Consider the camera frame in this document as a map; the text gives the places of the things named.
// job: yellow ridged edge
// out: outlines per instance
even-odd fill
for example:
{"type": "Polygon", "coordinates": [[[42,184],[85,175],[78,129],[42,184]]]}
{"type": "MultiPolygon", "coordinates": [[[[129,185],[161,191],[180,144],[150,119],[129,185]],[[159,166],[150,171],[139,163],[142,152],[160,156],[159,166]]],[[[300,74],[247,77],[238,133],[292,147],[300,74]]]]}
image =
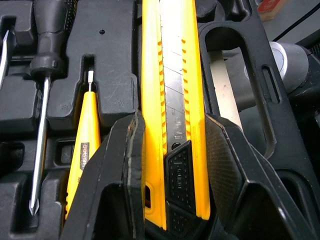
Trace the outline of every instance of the yellow ridged edge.
{"type": "Polygon", "coordinates": [[[210,216],[209,179],[206,155],[205,110],[200,62],[196,6],[182,0],[182,67],[186,139],[191,140],[196,215],[210,216]]]}
{"type": "Polygon", "coordinates": [[[159,0],[142,1],[141,101],[145,121],[145,218],[167,230],[163,158],[167,153],[165,83],[159,0]]]}

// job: screwdriver shaft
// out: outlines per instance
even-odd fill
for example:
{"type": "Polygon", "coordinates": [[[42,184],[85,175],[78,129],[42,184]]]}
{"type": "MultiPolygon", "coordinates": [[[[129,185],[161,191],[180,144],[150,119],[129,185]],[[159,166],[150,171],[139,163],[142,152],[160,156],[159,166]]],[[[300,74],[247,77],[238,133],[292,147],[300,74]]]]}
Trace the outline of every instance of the screwdriver shaft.
{"type": "Polygon", "coordinates": [[[29,202],[29,210],[31,215],[33,216],[37,213],[39,209],[39,193],[41,190],[40,189],[41,179],[42,179],[42,173],[45,165],[46,145],[47,145],[47,124],[48,124],[46,115],[47,115],[50,85],[51,85],[51,78],[46,77],[44,79],[44,86],[43,86],[40,122],[39,122],[39,128],[38,128],[34,170],[33,170],[33,178],[32,178],[31,199],[29,202]]]}
{"type": "Polygon", "coordinates": [[[1,61],[0,61],[0,89],[2,87],[3,80],[8,71],[8,65],[11,61],[13,51],[16,47],[16,37],[13,31],[7,30],[2,45],[1,61]]]}

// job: black plastic tool case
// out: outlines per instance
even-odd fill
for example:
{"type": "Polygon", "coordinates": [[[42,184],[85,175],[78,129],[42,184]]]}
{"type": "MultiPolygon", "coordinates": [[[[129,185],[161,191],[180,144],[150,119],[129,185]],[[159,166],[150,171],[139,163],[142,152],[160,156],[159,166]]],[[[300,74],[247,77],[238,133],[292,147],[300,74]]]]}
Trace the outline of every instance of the black plastic tool case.
{"type": "MultiPolygon", "coordinates": [[[[319,238],[319,183],[259,19],[257,2],[196,0],[205,111],[219,115],[207,52],[240,47],[263,122],[264,156],[319,238]]],[[[68,174],[86,90],[85,72],[94,69],[102,140],[117,120],[141,108],[142,4],[138,0],[78,1],[66,44],[67,73],[50,88],[40,209],[33,217],[28,205],[43,86],[40,79],[30,77],[29,65],[37,50],[31,0],[0,0],[0,46],[11,27],[17,47],[0,89],[0,239],[57,240],[65,224],[68,174]]],[[[76,239],[71,230],[77,231],[76,219],[68,224],[64,239],[76,239]]],[[[236,239],[225,233],[214,207],[203,233],[197,236],[236,239]]],[[[78,235],[80,238],[100,239],[94,234],[78,235]]]]}

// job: screwdriver tip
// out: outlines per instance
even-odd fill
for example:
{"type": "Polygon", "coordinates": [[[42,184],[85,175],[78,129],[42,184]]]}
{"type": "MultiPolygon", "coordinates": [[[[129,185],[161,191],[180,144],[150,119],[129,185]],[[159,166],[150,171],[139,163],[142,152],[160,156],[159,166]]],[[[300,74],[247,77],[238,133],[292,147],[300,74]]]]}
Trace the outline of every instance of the screwdriver tip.
{"type": "Polygon", "coordinates": [[[32,206],[31,204],[31,200],[29,201],[29,211],[31,213],[32,216],[36,215],[37,212],[39,210],[39,199],[37,199],[34,203],[34,205],[32,206]]]}
{"type": "Polygon", "coordinates": [[[94,71],[90,70],[90,71],[88,71],[88,83],[92,84],[93,81],[94,81],[94,71]]]}

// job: tool case compartment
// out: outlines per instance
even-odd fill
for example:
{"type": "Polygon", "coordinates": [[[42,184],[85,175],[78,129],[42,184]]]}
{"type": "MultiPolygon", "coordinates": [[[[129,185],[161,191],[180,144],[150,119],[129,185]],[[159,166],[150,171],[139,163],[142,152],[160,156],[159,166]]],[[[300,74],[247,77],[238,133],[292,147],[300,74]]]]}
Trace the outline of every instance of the tool case compartment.
{"type": "MultiPolygon", "coordinates": [[[[259,19],[257,2],[195,0],[204,109],[214,119],[220,115],[208,52],[240,47],[268,146],[262,154],[295,200],[312,234],[319,238],[319,183],[259,19]]],[[[65,76],[54,79],[50,87],[40,208],[35,216],[31,216],[28,206],[43,81],[33,79],[30,74],[38,41],[32,0],[0,0],[0,47],[7,29],[14,29],[16,47],[0,89],[0,240],[58,240],[60,237],[89,240],[105,236],[176,239],[144,222],[140,207],[145,204],[145,193],[139,186],[144,181],[144,160],[147,161],[143,152],[133,151],[136,171],[132,189],[128,184],[128,142],[135,126],[139,135],[132,138],[138,142],[137,149],[142,147],[144,134],[143,118],[138,113],[141,110],[142,1],[78,0],[65,46],[65,76]],[[102,143],[94,155],[98,160],[89,161],[84,169],[84,180],[81,179],[76,196],[85,196],[88,189],[90,194],[86,199],[75,198],[72,205],[75,210],[68,217],[71,220],[65,221],[68,176],[89,70],[94,70],[93,88],[97,93],[102,143]],[[136,201],[130,202],[130,193],[136,201]],[[136,218],[132,218],[130,211],[136,213],[136,218]]],[[[221,211],[215,207],[215,194],[210,191],[210,219],[200,227],[192,226],[192,234],[187,238],[244,239],[235,236],[239,232],[232,231],[221,219],[221,211]]],[[[255,227],[257,239],[260,228],[276,234],[277,226],[272,221],[255,227]]]]}
{"type": "Polygon", "coordinates": [[[33,4],[32,0],[0,1],[0,47],[8,29],[16,37],[0,89],[1,240],[59,239],[88,70],[94,70],[102,139],[117,120],[139,107],[137,3],[79,0],[65,46],[66,74],[50,87],[40,208],[31,216],[28,206],[43,89],[43,80],[30,75],[38,38],[33,4]]]}

